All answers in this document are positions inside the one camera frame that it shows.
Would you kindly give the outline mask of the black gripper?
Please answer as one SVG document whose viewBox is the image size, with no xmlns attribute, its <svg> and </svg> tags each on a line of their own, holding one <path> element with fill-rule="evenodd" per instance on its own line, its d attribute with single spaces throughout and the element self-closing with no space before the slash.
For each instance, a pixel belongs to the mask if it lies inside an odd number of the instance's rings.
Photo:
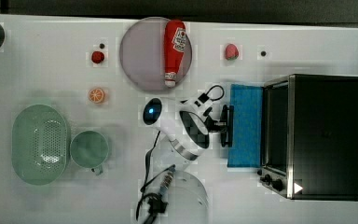
<svg viewBox="0 0 358 224">
<path fill-rule="evenodd" d="M 212 119 L 210 113 L 213 108 L 210 106 L 203 113 L 205 117 L 204 125 L 209 133 L 225 133 L 227 131 L 227 107 L 224 106 L 219 120 Z"/>
</svg>

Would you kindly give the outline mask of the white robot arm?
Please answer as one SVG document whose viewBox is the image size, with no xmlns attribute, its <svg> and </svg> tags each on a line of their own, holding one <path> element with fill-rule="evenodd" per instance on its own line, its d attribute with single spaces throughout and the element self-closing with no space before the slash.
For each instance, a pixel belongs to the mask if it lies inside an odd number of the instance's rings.
<svg viewBox="0 0 358 224">
<path fill-rule="evenodd" d="M 145 104 L 143 123 L 158 134 L 145 156 L 145 181 L 136 207 L 140 216 L 143 204 L 148 205 L 142 224 L 154 224 L 166 212 L 172 182 L 211 146 L 211 133 L 220 134 L 223 147 L 232 146 L 234 107 L 224 105 L 219 119 L 210 116 L 212 110 L 213 99 L 205 93 L 182 101 L 152 98 Z"/>
</svg>

